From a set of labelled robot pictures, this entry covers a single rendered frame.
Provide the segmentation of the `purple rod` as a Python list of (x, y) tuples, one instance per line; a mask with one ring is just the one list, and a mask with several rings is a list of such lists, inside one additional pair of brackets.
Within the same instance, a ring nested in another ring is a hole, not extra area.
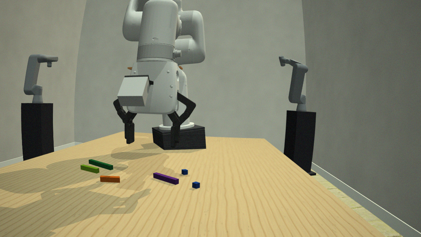
[(157, 172), (153, 174), (153, 178), (156, 178), (156, 179), (159, 179), (159, 180), (162, 180), (164, 182), (168, 182), (168, 183), (171, 183), (171, 184), (174, 184), (174, 185), (179, 184), (179, 179), (167, 176), (165, 174), (160, 174), (160, 173), (157, 173)]

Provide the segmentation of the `orange rod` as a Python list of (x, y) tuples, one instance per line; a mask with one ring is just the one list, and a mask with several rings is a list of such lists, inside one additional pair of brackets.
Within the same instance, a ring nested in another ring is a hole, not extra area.
[(114, 182), (114, 183), (120, 183), (120, 177), (119, 176), (100, 176), (100, 182)]

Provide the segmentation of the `lime green rod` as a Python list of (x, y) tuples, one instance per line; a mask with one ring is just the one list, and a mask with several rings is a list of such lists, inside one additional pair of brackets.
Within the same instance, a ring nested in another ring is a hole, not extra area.
[(93, 173), (99, 173), (99, 168), (95, 168), (92, 166), (88, 166), (88, 165), (80, 165), (81, 170), (83, 171), (90, 171)]

